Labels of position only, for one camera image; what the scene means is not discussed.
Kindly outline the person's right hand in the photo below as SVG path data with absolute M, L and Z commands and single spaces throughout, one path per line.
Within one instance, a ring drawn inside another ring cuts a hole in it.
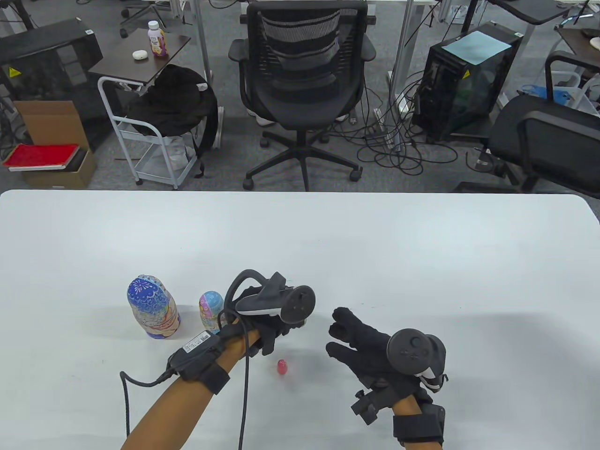
M 334 309 L 332 317 L 329 335 L 333 341 L 325 347 L 331 358 L 345 364 L 358 379 L 374 381 L 373 390 L 391 387 L 399 399 L 413 396 L 419 406 L 433 402 L 417 377 L 392 368 L 386 353 L 388 334 L 365 324 L 346 307 Z

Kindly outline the person's left hand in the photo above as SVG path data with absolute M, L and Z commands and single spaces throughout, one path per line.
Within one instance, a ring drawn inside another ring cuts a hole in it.
M 236 300 L 225 302 L 225 309 L 228 309 L 228 307 L 233 308 L 233 306 L 242 300 L 242 298 L 248 297 L 252 294 L 258 294 L 261 289 L 261 287 L 253 286 L 246 288 L 242 294 L 236 298 Z M 236 317 L 234 317 L 233 313 L 219 313 L 218 324 L 220 330 L 224 330 L 225 328 L 229 327 L 228 324 L 234 323 L 234 321 L 236 321 Z M 251 358 L 256 356 L 259 351 L 261 351 L 264 356 L 272 354 L 274 351 L 274 343 L 277 337 L 286 336 L 291 330 L 301 328 L 306 324 L 306 320 L 294 324 L 287 324 L 283 322 L 277 315 L 242 316 L 242 321 L 244 322 L 246 331 L 244 331 L 244 328 L 242 328 L 241 325 L 234 325 L 232 330 L 226 332 L 226 335 L 231 336 L 232 338 L 234 336 L 240 337 L 242 343 L 245 343 L 246 338 L 244 336 L 246 335 L 246 332 L 249 334 L 251 330 L 256 330 L 259 334 L 259 338 L 249 346 L 249 357 Z

